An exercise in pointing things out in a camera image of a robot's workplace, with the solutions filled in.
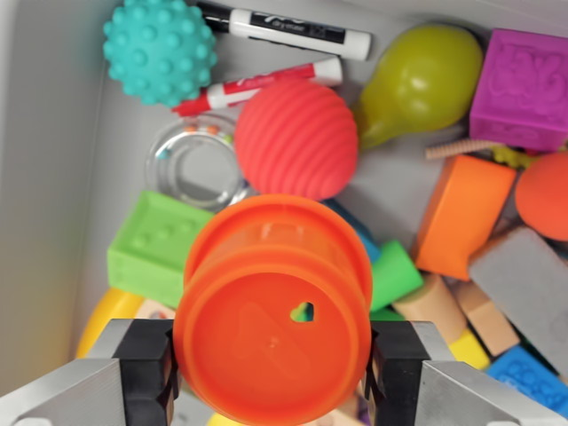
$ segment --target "purple block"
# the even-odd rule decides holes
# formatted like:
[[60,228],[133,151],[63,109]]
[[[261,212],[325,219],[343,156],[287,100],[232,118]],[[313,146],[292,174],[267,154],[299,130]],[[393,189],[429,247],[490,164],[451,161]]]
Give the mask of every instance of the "purple block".
[[469,122],[472,138],[556,151],[568,138],[568,38],[494,30]]

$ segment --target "textured sensory ball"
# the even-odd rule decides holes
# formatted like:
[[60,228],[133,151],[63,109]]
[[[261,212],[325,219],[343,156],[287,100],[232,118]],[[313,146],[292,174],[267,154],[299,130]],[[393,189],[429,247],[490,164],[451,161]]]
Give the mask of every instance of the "textured sensory ball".
[[351,111],[334,91],[307,80],[258,92],[244,107],[234,136],[243,175],[260,193],[331,198],[357,167]]
[[568,153],[534,162],[518,181],[515,202],[521,218],[537,233],[568,241]]
[[208,86],[215,37],[184,0],[126,0],[104,26],[108,74],[142,103],[175,107]]

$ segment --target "blue block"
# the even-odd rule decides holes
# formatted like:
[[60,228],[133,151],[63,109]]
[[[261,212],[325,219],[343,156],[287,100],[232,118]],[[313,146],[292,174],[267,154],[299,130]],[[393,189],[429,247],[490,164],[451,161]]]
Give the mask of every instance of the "blue block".
[[342,206],[339,202],[330,198],[329,200],[324,200],[321,202],[324,206],[329,207],[339,216],[341,216],[345,222],[347,222],[351,227],[357,232],[357,235],[361,239],[361,242],[365,246],[367,255],[371,263],[373,264],[379,257],[381,257],[381,250],[376,246],[373,241],[373,235],[366,226],[360,223],[360,221],[353,216],[348,209]]
[[507,351],[487,373],[552,411],[568,417],[568,386],[522,347],[515,346]]

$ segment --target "green lego-like block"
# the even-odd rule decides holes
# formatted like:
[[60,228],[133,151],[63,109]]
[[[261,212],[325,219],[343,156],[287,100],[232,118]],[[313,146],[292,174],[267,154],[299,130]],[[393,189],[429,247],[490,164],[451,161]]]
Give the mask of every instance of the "green lego-like block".
[[414,262],[398,241],[381,246],[381,257],[372,266],[373,301],[371,312],[378,311],[419,288],[424,280]]
[[109,285],[178,307],[187,254],[212,217],[208,211],[144,191],[108,249]]
[[383,308],[379,311],[371,312],[369,319],[372,321],[404,321],[405,317],[392,309]]

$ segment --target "marker label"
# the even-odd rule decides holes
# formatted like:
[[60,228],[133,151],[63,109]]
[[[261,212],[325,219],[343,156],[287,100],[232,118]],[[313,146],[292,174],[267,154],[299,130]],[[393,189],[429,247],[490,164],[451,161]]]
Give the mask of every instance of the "marker label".
[[330,27],[307,20],[295,20],[269,13],[253,12],[250,16],[250,25],[331,43],[343,44],[345,42],[345,30],[343,28]]
[[279,80],[284,80],[287,78],[309,79],[313,77],[315,77],[313,64],[304,64],[300,65],[299,67],[281,69],[280,71],[255,75],[249,78],[241,78],[240,80],[236,80],[234,82],[225,83],[225,94],[230,95],[233,93],[239,93],[241,91],[260,89],[262,87],[278,82]]

